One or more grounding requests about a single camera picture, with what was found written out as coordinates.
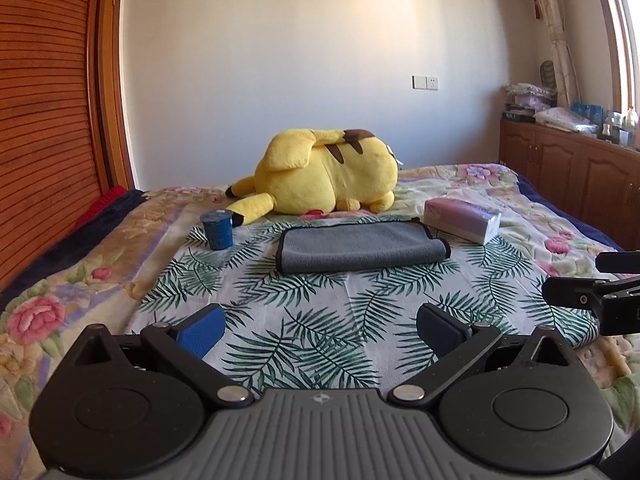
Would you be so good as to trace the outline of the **grey folded towel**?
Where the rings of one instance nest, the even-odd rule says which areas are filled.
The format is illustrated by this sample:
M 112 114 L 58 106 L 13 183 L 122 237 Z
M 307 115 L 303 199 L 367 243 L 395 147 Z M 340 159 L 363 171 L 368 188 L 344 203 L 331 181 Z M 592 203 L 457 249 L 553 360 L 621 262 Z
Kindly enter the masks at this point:
M 450 255 L 448 242 L 416 219 L 341 223 L 286 230 L 276 267 L 283 275 L 355 272 L 442 262 Z

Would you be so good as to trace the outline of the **red pillow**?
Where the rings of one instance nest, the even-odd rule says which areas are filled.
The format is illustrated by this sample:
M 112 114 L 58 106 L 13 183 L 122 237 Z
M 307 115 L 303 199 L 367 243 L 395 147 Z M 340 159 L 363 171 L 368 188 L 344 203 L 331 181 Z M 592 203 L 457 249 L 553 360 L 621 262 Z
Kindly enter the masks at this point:
M 74 229 L 77 230 L 84 226 L 87 222 L 96 218 L 104 209 L 124 196 L 128 190 L 121 185 L 116 185 L 114 188 L 110 188 L 100 198 L 95 200 L 89 208 L 76 220 Z

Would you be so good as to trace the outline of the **white wall socket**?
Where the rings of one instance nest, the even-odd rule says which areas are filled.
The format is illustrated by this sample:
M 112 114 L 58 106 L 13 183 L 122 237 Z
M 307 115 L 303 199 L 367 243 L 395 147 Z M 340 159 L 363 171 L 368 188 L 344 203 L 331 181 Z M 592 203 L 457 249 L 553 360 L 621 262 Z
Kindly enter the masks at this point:
M 413 76 L 412 88 L 414 90 L 437 91 L 439 89 L 439 79 L 435 76 Z

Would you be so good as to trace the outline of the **wooden slatted headboard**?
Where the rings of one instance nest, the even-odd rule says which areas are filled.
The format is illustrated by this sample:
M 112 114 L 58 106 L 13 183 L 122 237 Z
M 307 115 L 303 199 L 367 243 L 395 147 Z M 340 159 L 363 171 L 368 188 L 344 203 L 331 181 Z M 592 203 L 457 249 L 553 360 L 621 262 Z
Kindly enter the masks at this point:
M 106 189 L 93 47 L 98 0 L 1 0 L 1 284 Z

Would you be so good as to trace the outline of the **pile of folded fabrics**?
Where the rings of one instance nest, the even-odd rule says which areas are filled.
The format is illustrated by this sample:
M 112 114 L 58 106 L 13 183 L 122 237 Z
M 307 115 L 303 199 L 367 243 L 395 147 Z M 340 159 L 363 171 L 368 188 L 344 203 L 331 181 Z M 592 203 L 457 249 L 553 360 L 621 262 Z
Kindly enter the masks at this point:
M 589 119 L 558 105 L 556 91 L 534 84 L 509 84 L 504 88 L 506 104 L 502 116 L 512 122 L 527 122 L 566 132 L 596 134 Z

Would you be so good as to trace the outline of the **bottles on cabinet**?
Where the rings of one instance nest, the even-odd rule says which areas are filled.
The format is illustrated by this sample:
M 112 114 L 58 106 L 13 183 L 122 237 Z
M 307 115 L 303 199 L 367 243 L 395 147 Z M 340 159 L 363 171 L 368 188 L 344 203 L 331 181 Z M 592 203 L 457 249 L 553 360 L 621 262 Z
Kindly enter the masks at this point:
M 639 113 L 631 107 L 625 113 L 605 110 L 600 105 L 574 102 L 570 110 L 597 127 L 597 138 L 623 148 L 638 150 Z

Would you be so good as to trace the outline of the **blue cylindrical container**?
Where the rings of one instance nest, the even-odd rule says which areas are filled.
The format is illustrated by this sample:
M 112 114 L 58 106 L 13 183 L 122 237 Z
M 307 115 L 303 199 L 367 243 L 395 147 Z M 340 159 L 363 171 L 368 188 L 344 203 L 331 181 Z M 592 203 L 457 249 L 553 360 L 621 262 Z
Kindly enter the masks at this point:
M 201 214 L 206 240 L 211 250 L 225 250 L 233 245 L 233 214 L 227 209 L 215 209 Z

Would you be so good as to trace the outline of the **wooden cabinet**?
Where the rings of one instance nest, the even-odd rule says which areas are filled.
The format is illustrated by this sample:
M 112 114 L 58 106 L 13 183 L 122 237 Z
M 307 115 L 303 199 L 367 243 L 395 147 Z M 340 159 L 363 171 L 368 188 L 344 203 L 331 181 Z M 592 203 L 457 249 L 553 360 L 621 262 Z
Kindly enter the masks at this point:
M 499 160 L 543 198 L 612 238 L 639 247 L 639 153 L 579 133 L 500 122 Z

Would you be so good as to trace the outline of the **yellow Pikachu plush toy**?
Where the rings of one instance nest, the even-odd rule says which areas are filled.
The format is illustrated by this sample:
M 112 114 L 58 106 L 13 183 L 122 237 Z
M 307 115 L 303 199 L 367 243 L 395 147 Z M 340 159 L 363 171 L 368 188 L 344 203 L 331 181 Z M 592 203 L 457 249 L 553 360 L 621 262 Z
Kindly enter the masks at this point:
M 227 188 L 232 224 L 246 226 L 270 212 L 367 208 L 378 214 L 394 204 L 398 166 L 392 149 L 368 130 L 285 130 L 270 141 L 254 174 Z

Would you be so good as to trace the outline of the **beige curtain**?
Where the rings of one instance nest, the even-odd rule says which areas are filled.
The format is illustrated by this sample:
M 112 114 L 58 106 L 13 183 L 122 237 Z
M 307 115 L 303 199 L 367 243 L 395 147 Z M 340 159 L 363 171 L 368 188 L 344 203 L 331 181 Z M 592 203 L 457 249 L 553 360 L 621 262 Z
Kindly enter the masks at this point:
M 556 94 L 561 106 L 580 98 L 575 64 L 568 44 L 564 0 L 535 0 L 547 26 L 556 81 Z

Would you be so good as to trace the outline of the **palm leaf print cloth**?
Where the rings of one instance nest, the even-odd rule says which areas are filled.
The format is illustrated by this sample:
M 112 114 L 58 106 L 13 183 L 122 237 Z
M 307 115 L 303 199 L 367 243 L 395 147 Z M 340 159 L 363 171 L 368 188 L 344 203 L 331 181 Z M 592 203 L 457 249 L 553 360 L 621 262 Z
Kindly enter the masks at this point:
M 540 252 L 497 237 L 483 246 L 450 240 L 448 259 L 405 268 L 284 276 L 276 266 L 283 223 L 254 226 L 212 252 L 193 228 L 128 330 L 176 324 L 208 304 L 226 315 L 207 362 L 254 393 L 268 388 L 387 391 L 434 363 L 416 334 L 416 311 L 434 304 L 454 318 L 508 335 L 555 327 L 571 344 L 597 337 L 585 311 L 550 307 L 542 283 L 567 262 L 570 243 L 553 237 Z

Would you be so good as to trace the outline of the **floral bed blanket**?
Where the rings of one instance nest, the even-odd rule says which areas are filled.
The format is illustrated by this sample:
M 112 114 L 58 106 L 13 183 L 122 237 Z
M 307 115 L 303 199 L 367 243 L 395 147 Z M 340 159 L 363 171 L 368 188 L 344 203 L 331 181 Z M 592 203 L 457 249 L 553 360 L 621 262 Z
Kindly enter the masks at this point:
M 401 171 L 392 219 L 422 214 L 434 197 L 466 200 L 502 214 L 497 237 L 540 252 L 553 237 L 570 243 L 567 262 L 551 275 L 592 278 L 596 258 L 613 248 L 602 233 L 546 203 L 513 170 L 496 164 L 431 166 Z M 67 237 L 1 295 L 1 474 L 33 479 L 42 463 L 28 432 L 36 397 L 76 337 L 91 323 L 115 334 L 129 323 L 201 214 L 227 206 L 221 188 L 164 188 L 133 192 L 96 220 Z M 328 226 L 367 223 L 370 212 L 310 212 L 299 217 L 270 216 L 237 229 L 283 223 Z M 602 337 L 574 346 L 611 405 L 612 443 L 621 446 L 639 428 L 639 338 Z

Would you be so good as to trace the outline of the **pink tissue pack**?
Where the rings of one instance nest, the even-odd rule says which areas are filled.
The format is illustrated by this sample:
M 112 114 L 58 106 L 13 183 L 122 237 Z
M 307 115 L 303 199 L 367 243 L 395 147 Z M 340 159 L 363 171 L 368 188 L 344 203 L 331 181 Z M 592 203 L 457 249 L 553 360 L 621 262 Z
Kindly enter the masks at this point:
M 437 197 L 424 203 L 423 222 L 477 245 L 486 245 L 499 234 L 501 212 L 466 200 Z

